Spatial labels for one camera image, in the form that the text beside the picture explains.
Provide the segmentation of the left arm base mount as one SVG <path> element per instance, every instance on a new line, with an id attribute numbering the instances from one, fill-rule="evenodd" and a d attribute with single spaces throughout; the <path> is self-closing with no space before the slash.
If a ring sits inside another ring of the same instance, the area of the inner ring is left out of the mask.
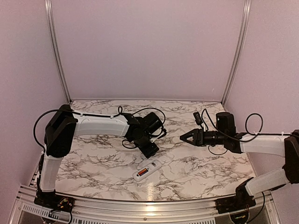
<path id="1" fill-rule="evenodd" d="M 37 189 L 34 203 L 51 210 L 72 212 L 75 199 L 69 196 L 57 195 L 56 191 L 42 192 Z"/>

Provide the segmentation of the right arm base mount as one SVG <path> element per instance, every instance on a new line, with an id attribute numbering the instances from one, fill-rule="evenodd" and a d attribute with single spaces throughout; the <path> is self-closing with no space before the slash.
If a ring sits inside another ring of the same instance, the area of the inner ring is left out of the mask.
<path id="1" fill-rule="evenodd" d="M 256 206 L 254 196 L 250 196 L 245 188 L 246 183 L 240 184 L 234 196 L 216 199 L 216 209 L 219 214 L 233 212 L 238 210 L 247 210 L 250 207 Z"/>

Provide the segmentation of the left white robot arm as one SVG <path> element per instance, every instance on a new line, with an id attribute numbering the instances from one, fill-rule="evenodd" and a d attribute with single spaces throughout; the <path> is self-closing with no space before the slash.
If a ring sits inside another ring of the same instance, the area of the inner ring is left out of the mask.
<path id="1" fill-rule="evenodd" d="M 48 207 L 59 204 L 54 194 L 56 177 L 63 158 L 70 152 L 74 137 L 83 135 L 112 135 L 123 137 L 133 143 L 146 158 L 159 150 L 154 143 L 164 132 L 160 118 L 150 112 L 144 117 L 124 113 L 118 108 L 115 115 L 90 114 L 72 110 L 70 105 L 62 105 L 52 110 L 54 116 L 45 128 L 43 154 L 41 156 L 40 176 L 37 182 L 42 191 L 40 199 Z"/>

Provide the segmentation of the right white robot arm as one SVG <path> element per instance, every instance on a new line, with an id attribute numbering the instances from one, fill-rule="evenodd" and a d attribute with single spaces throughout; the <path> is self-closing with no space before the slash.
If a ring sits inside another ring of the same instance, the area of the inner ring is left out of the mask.
<path id="1" fill-rule="evenodd" d="M 282 168 L 278 168 L 258 177 L 246 180 L 236 188 L 232 197 L 232 206 L 241 209 L 250 196 L 273 190 L 287 184 L 299 182 L 299 132 L 292 133 L 237 133 L 233 114 L 219 112 L 216 114 L 214 131 L 193 129 L 179 138 L 197 147 L 222 145 L 235 154 L 261 153 L 278 155 L 285 159 Z"/>

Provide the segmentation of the white remote control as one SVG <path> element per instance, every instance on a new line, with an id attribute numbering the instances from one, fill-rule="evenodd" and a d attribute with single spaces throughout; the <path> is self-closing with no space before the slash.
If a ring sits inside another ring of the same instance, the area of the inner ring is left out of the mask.
<path id="1" fill-rule="evenodd" d="M 140 182 L 159 170 L 162 167 L 162 163 L 158 160 L 151 161 L 143 168 L 137 170 L 135 173 L 132 174 L 132 177 L 135 181 Z"/>

